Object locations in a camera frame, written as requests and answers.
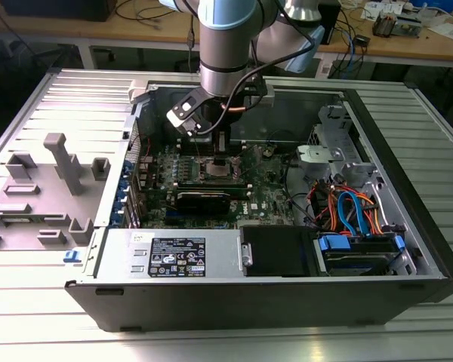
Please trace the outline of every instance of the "workbench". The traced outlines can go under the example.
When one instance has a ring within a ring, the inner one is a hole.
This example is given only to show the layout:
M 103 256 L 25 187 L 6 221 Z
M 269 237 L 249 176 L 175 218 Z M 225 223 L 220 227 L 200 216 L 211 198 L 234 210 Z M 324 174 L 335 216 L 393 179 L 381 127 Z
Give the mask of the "workbench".
M 157 5 L 156 0 L 138 1 L 137 7 Z M 125 20 L 113 14 L 105 23 L 82 20 L 38 19 L 9 17 L 0 7 L 5 21 L 25 41 L 55 44 L 73 44 L 78 47 L 85 69 L 96 69 L 92 47 L 126 47 L 143 49 L 171 49 L 186 51 L 186 36 L 190 27 L 190 16 L 173 13 L 163 17 L 161 30 L 145 26 L 137 21 Z M 132 4 L 121 9 L 122 14 L 134 17 Z M 165 10 L 148 12 L 153 16 Z M 361 35 L 371 38 L 365 62 L 394 63 L 418 66 L 453 67 L 453 40 L 423 29 L 420 38 L 379 38 L 372 35 L 372 22 L 360 20 L 361 10 L 346 11 L 349 22 Z M 196 34 L 199 38 L 198 23 Z M 0 39 L 17 40 L 0 21 Z M 316 58 L 320 59 L 317 78 L 327 78 L 332 63 L 341 58 L 347 46 L 339 32 L 334 32 L 330 45 L 320 45 Z
M 54 163 L 43 152 L 48 132 L 65 133 L 81 163 L 113 159 L 131 113 L 128 87 L 148 76 L 67 69 L 47 74 L 0 138 L 0 188 L 12 152 Z M 173 80 L 178 74 L 161 76 Z M 276 81 L 355 90 L 453 249 L 453 130 L 419 90 L 389 82 Z M 0 360 L 453 360 L 453 296 L 411 308 L 384 326 L 107 333 L 63 289 L 82 269 L 64 264 L 63 257 L 59 250 L 0 251 Z

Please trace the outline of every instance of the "metal slotted surface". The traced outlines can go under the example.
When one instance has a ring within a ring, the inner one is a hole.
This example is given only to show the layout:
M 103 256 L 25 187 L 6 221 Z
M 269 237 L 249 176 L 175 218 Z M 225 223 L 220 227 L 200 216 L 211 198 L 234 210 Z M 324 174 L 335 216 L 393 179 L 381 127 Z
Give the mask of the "metal slotted surface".
M 130 80 L 151 76 L 135 72 L 61 72 L 48 81 L 42 94 L 36 94 L 42 101 L 30 110 L 33 119 L 14 131 L 21 138 L 12 137 L 2 153 L 19 141 L 23 148 L 33 150 L 50 129 L 65 131 L 67 142 L 76 141 L 75 145 L 71 142 L 69 151 L 78 152 L 82 158 L 91 154 L 97 157 L 95 152 L 113 152 L 106 145 L 120 136 L 119 116 L 130 112 Z M 154 77 L 180 78 L 172 74 Z M 453 135 L 416 92 L 393 83 L 288 78 L 270 81 L 285 86 L 357 89 L 453 248 Z M 0 160 L 6 159 L 2 153 Z M 0 172 L 2 176 L 7 174 L 2 165 Z M 82 268 L 65 266 L 62 258 L 63 252 L 56 251 L 0 252 L 0 360 L 24 355 L 33 355 L 34 360 L 53 357 L 60 361 L 70 361 L 72 356 L 80 356 L 80 360 L 158 362 L 453 360 L 453 296 L 439 304 L 418 305 L 385 326 L 376 327 L 106 333 L 63 290 L 64 281 L 79 275 Z

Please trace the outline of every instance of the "motherboard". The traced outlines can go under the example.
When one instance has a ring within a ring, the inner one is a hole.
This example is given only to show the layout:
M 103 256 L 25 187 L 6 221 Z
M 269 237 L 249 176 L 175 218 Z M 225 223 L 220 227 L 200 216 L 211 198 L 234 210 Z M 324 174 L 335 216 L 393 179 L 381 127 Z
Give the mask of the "motherboard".
M 214 158 L 203 144 L 165 146 L 140 159 L 145 229 L 238 229 L 292 225 L 282 176 L 288 153 L 240 145 Z

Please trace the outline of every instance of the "blue cable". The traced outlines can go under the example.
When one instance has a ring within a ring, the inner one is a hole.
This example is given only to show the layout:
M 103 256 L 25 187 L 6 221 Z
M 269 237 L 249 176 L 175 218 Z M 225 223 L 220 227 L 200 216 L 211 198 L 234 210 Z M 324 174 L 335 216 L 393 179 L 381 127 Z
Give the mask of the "blue cable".
M 347 66 L 347 71 L 343 72 L 343 75 L 341 76 L 342 79 L 345 79 L 346 76 L 353 71 L 353 60 L 354 60 L 354 43 L 353 39 L 351 38 L 350 34 L 345 31 L 345 30 L 340 30 L 343 34 L 345 34 L 346 37 L 349 39 L 349 45 L 350 45 L 350 59 L 349 59 L 349 64 Z
M 346 217 L 344 215 L 343 204 L 344 204 L 344 199 L 346 197 L 350 197 L 353 199 L 354 206 L 356 207 L 357 222 L 359 224 L 359 229 L 361 230 L 361 234 L 369 235 L 370 232 L 369 232 L 368 226 L 365 224 L 364 218 L 362 217 L 361 202 L 357 198 L 356 194 L 354 194 L 354 192 L 345 191 L 339 196 L 339 199 L 337 200 L 337 212 L 339 213 L 339 219 L 349 229 L 352 236 L 356 236 L 356 230 L 353 228 L 352 225 L 349 224 L 349 222 L 347 222 Z

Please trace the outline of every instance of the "power supply label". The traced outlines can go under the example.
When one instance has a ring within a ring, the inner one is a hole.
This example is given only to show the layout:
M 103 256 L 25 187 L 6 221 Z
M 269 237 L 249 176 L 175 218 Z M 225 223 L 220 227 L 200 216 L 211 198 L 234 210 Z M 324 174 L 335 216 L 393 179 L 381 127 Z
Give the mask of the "power supply label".
M 153 238 L 148 274 L 152 278 L 204 277 L 204 238 Z

